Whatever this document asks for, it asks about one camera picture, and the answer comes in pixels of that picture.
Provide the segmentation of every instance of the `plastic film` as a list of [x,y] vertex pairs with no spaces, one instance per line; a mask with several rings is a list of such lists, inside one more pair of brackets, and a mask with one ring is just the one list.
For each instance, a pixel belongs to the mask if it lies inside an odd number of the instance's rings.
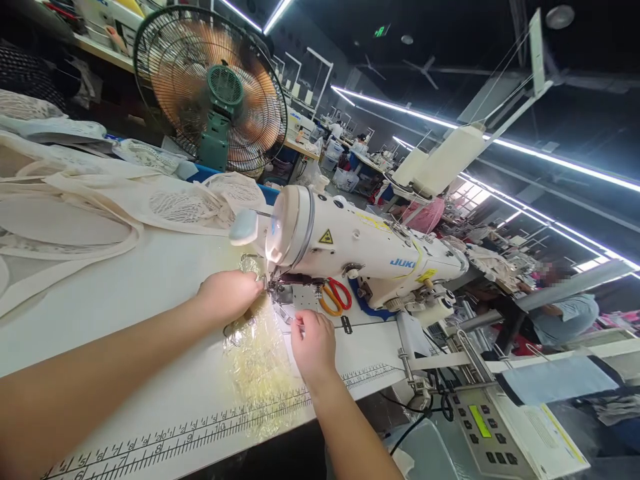
[[[240,270],[256,272],[264,278],[264,259],[257,255],[243,255]],[[265,293],[252,304],[243,318],[225,328],[224,354],[233,386],[239,399],[254,406],[267,406],[276,402],[287,403],[288,392],[303,387],[291,369],[287,347],[270,297]],[[262,417],[248,430],[259,441],[297,426],[298,410],[284,415]]]

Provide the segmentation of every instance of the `exit sign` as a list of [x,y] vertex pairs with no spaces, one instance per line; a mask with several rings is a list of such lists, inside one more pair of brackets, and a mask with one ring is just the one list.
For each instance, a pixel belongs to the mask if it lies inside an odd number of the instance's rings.
[[374,38],[384,37],[387,34],[387,32],[389,31],[389,27],[390,26],[391,26],[391,24],[388,24],[388,25],[383,25],[382,27],[378,28],[378,30],[373,32],[373,37]]

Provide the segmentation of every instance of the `control panel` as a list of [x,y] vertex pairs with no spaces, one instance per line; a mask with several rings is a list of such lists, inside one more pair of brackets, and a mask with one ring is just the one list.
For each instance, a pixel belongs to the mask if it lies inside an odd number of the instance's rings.
[[551,480],[589,468],[545,405],[516,407],[499,387],[460,391],[451,400],[484,475]]

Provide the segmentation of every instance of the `scissors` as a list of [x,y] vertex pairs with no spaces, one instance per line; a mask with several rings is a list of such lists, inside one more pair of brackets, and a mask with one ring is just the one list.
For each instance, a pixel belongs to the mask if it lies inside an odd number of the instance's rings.
[[[340,287],[342,291],[345,293],[347,297],[346,302],[342,301],[342,298],[340,297],[340,294],[338,293],[338,290],[336,289],[336,287]],[[342,312],[344,310],[349,310],[351,308],[351,294],[349,293],[349,289],[346,288],[342,283],[338,282],[338,280],[334,280],[331,277],[329,277],[328,282],[326,282],[322,286],[322,290],[323,290],[323,296],[319,300],[320,306],[322,306],[324,311],[327,312],[332,317],[339,317],[340,315],[342,315]],[[327,305],[327,302],[324,299],[324,293],[326,293],[329,296],[333,304],[336,306],[337,308],[336,310],[332,310]]]

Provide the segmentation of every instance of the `green fan motor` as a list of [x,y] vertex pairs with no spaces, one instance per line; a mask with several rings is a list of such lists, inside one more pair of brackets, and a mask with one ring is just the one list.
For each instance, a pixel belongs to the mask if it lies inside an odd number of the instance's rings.
[[229,123],[237,118],[244,98],[240,78],[226,65],[214,65],[207,73],[211,108],[207,129],[202,133],[198,150],[200,163],[218,171],[227,170]]

